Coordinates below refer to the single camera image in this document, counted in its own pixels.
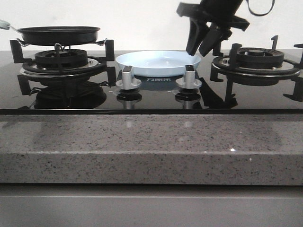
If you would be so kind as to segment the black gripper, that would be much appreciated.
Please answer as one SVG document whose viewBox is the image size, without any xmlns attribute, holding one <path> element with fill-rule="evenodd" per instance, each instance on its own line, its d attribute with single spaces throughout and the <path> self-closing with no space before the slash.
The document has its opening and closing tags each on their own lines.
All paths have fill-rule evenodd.
<svg viewBox="0 0 303 227">
<path fill-rule="evenodd" d="M 186 52 L 194 56 L 198 50 L 205 57 L 221 40 L 228 40 L 231 28 L 245 31 L 250 23 L 235 16 L 241 0 L 203 0 L 199 4 L 181 2 L 177 14 L 189 17 Z"/>
</svg>

